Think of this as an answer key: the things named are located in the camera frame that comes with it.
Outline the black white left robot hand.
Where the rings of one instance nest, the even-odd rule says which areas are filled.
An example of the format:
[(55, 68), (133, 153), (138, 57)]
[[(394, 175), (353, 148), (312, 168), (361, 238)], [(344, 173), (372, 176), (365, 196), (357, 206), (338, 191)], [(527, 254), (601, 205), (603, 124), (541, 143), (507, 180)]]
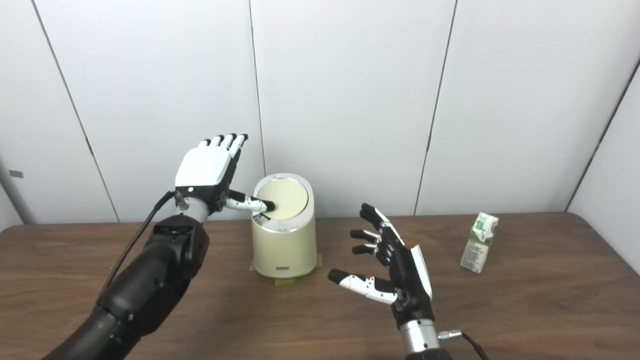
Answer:
[(186, 153), (174, 178), (174, 189), (183, 198), (176, 203), (179, 214), (204, 223), (225, 208), (258, 213), (275, 210), (272, 201), (231, 189), (247, 139), (247, 134), (215, 136)]

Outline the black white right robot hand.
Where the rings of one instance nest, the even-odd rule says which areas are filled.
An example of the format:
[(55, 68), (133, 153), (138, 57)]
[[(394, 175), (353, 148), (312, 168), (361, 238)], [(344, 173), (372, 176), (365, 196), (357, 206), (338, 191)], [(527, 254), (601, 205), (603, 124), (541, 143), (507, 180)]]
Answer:
[(353, 229), (350, 237), (365, 240), (352, 248), (354, 255), (372, 255), (388, 271), (388, 279), (330, 269), (334, 284), (362, 296), (390, 305), (400, 328), (412, 321), (435, 321), (433, 290), (418, 244), (409, 248), (391, 221), (376, 207), (362, 203), (359, 216), (375, 231)]

